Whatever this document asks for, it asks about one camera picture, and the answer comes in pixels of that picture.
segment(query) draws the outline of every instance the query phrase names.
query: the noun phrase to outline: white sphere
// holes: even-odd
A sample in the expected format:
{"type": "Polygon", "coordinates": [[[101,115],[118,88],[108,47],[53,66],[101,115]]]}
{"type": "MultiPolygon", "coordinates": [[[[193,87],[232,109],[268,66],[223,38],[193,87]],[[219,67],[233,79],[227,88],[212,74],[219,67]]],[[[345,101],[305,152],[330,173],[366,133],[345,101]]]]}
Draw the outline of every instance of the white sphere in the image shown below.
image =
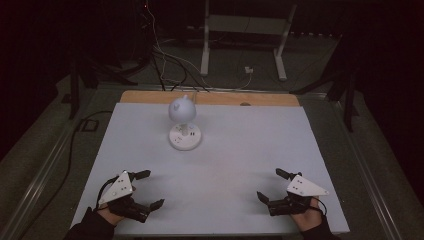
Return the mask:
{"type": "Polygon", "coordinates": [[[168,114],[174,122],[188,123],[196,117],[196,107],[187,95],[184,95],[169,104],[168,114]]]}

